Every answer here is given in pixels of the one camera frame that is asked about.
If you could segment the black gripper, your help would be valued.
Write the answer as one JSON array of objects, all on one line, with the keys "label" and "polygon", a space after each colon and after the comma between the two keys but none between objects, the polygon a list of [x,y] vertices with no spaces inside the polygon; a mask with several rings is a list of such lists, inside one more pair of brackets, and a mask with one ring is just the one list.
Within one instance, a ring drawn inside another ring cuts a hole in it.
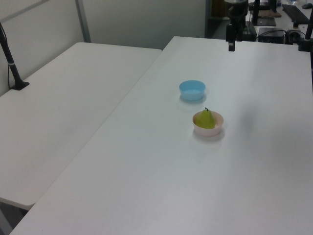
[{"label": "black gripper", "polygon": [[228,42],[228,51],[235,51],[235,42],[242,41],[246,15],[247,0],[225,0],[226,16],[230,19],[230,24],[226,26],[226,41]]}]

